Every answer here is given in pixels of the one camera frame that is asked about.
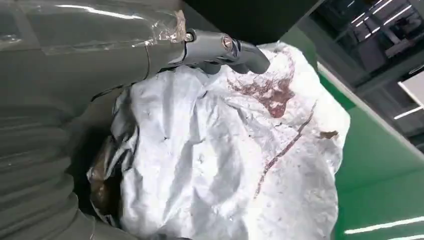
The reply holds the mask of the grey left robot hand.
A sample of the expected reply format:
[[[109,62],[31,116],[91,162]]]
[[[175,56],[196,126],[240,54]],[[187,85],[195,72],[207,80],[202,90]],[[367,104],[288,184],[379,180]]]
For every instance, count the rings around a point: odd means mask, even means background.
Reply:
[[[181,65],[264,73],[255,46],[188,29],[180,0],[3,0],[0,114],[79,115],[106,89]]]

